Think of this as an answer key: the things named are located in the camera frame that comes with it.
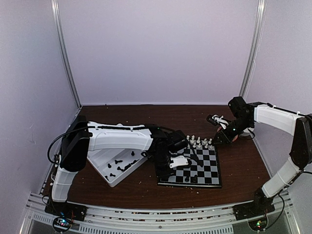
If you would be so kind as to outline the black chess piece king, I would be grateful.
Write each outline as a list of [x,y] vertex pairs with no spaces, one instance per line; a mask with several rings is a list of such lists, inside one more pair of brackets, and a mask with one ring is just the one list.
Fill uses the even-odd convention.
[[194,176],[191,178],[191,182],[194,183],[194,184],[197,184],[197,183],[198,183],[198,176],[197,176],[197,175],[194,175]]

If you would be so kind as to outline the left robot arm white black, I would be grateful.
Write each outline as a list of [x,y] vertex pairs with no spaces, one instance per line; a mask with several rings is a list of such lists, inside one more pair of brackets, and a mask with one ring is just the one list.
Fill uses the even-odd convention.
[[175,155],[187,147],[184,133],[156,124],[110,125],[78,116],[52,144],[58,140],[61,141],[59,155],[49,161],[57,167],[51,186],[50,206],[59,216],[69,214],[70,205],[66,202],[69,189],[87,162],[101,173],[103,164],[110,159],[145,152],[153,158],[157,178],[170,177],[174,168],[189,164],[185,156]]

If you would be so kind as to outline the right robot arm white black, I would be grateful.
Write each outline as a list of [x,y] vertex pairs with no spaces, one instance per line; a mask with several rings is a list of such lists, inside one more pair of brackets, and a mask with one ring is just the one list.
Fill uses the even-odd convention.
[[291,111],[268,102],[246,102],[237,96],[228,102],[233,119],[218,114],[208,115],[206,120],[218,126],[211,143],[213,146],[229,145],[243,133],[257,133],[256,127],[263,125],[266,130],[276,131],[276,135],[257,137],[257,144],[268,143],[273,155],[281,150],[285,159],[280,160],[271,178],[254,195],[250,211],[262,214],[269,206],[269,200],[283,189],[290,187],[312,162],[312,116],[299,111]]

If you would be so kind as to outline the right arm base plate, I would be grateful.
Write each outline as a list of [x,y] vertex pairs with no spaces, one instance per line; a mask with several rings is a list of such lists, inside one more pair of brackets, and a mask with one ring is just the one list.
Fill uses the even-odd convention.
[[238,204],[233,206],[233,212],[236,220],[244,220],[264,215],[275,211],[274,205],[268,205],[265,208],[256,207],[253,202]]

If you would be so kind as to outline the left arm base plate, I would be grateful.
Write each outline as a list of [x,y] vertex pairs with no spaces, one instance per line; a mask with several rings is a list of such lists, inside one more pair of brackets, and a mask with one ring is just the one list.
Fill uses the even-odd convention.
[[87,207],[68,202],[49,201],[44,211],[48,214],[65,217],[69,220],[84,221]]

